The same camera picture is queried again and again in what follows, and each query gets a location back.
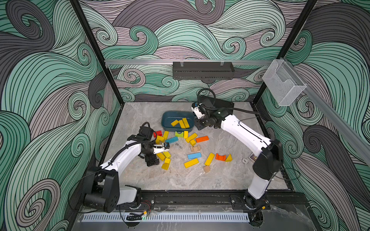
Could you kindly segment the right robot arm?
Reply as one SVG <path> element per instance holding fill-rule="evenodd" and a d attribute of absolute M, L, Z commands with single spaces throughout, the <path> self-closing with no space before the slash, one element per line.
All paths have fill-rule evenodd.
<path fill-rule="evenodd" d="M 271 140 L 238 119 L 233 108 L 215 107 L 215 99 L 198 96 L 192 104 L 192 111 L 204 127 L 213 126 L 230 133 L 246 145 L 256 157 L 252 166 L 254 175 L 245 193 L 247 208 L 258 209 L 267 205 L 263 196 L 267 188 L 280 171 L 283 163 L 283 148 L 279 140 Z"/>

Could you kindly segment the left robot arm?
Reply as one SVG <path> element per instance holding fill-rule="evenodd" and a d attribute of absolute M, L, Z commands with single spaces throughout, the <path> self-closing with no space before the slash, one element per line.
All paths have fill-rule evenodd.
<path fill-rule="evenodd" d="M 139 206 L 141 189 L 135 186 L 120 185 L 119 176 L 137 156 L 144 156 L 148 164 L 158 165 L 157 154 L 170 149 L 170 144 L 156 144 L 155 141 L 128 140 L 125 145 L 107 162 L 92 167 L 83 177 L 82 204 L 106 213 L 123 204 Z"/>

